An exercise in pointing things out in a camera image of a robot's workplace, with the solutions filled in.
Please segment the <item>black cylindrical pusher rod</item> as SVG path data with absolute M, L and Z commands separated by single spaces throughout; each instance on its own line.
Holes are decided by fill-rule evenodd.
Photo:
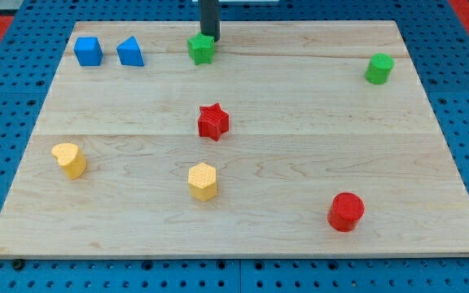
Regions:
M 220 6 L 218 0 L 199 0 L 200 32 L 217 42 L 220 39 Z

